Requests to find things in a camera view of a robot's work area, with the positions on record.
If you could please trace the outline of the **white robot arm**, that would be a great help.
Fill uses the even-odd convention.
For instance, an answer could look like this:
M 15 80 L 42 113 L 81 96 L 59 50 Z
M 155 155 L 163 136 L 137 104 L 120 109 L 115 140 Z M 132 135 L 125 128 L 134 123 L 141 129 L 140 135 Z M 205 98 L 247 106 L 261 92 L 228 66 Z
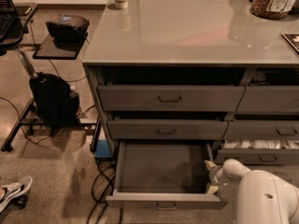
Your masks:
M 250 170 L 235 159 L 223 165 L 205 161 L 210 182 L 206 193 L 238 184 L 236 224 L 299 224 L 299 188 L 263 171 Z

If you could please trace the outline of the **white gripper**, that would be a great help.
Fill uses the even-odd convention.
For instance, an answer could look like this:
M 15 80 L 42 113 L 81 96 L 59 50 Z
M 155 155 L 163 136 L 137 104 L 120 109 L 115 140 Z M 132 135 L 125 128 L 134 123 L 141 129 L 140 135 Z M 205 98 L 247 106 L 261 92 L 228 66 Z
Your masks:
M 226 185 L 228 183 L 228 177 L 226 176 L 221 166 L 216 166 L 213 161 L 204 160 L 206 168 L 209 171 L 209 179 L 213 185 L 206 187 L 206 194 L 214 194 L 219 190 L 218 186 Z

